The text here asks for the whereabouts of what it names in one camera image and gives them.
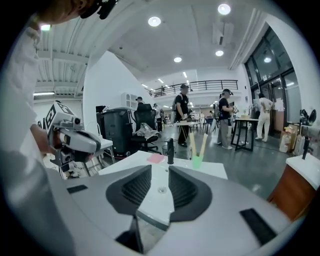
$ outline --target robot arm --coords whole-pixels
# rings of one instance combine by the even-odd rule
[[[60,148],[55,148],[55,159],[50,160],[57,166],[64,166],[71,161],[87,162],[95,152],[101,149],[100,139],[87,131],[70,108],[54,102],[45,118],[45,127],[49,146],[54,148],[54,136],[61,140]]]

